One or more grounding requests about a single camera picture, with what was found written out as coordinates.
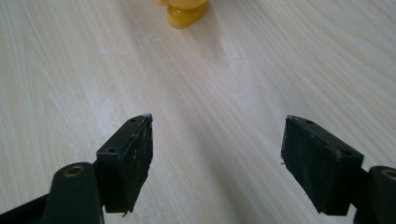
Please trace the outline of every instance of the screw hole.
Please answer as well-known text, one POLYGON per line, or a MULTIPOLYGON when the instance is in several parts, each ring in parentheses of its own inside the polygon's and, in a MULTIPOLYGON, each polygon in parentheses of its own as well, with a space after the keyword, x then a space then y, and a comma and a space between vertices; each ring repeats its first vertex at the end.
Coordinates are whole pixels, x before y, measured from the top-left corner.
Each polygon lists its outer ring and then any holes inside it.
POLYGON ((67 169, 66 171, 64 171, 64 176, 66 177, 74 177, 76 175, 80 175, 82 172, 84 172, 85 167, 84 166, 72 166, 69 169, 67 169))
POLYGON ((392 171, 392 170, 383 170, 381 171, 381 173, 383 175, 385 175, 387 178, 392 179, 392 180, 396 180, 396 171, 392 171))
POLYGON ((116 152, 116 149, 114 147, 109 147, 108 149, 106 149, 106 151, 108 151, 108 152, 116 152))

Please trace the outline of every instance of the light wood grain surface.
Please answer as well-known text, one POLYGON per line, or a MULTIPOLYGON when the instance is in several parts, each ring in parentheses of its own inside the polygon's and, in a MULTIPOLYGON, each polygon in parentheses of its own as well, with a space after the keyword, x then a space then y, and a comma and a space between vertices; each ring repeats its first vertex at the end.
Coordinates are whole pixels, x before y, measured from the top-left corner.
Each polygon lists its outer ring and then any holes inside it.
POLYGON ((175 30, 154 0, 0 0, 0 213, 146 112, 148 180, 106 223, 352 223, 281 165, 285 117, 396 167, 396 1, 211 0, 175 30))

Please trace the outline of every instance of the black mount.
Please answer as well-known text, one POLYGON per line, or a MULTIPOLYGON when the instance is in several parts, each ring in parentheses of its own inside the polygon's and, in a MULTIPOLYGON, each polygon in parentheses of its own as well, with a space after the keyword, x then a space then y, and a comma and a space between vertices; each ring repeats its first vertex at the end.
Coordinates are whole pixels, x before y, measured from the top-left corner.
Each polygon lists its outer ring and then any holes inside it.
POLYGON ((355 224, 396 223, 396 170, 365 172, 359 151, 313 121, 286 118, 281 156, 319 213, 345 216, 352 203, 355 224))
POLYGON ((60 169, 48 195, 0 216, 0 223, 104 223, 108 213, 133 212, 153 156, 152 116, 127 120, 96 152, 93 164, 60 169))

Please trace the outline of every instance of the wood grain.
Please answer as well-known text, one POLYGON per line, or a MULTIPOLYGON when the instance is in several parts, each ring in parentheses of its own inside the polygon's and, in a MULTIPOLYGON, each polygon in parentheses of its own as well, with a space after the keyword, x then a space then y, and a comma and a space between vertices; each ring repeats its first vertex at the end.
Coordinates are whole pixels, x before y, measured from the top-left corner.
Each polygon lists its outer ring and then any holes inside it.
POLYGON ((47 193, 128 118, 154 117, 134 212, 106 223, 351 223, 281 165, 288 114, 396 167, 396 2, 0 1, 0 213, 47 193))

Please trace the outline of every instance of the yellow toy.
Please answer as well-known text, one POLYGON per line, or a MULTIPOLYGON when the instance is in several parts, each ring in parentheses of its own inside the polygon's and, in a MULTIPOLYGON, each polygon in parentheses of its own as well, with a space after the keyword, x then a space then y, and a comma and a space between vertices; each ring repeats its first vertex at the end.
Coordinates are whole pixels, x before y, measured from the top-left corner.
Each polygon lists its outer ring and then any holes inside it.
POLYGON ((168 22, 176 28, 186 28, 204 16, 209 3, 207 0, 156 0, 168 6, 168 22))

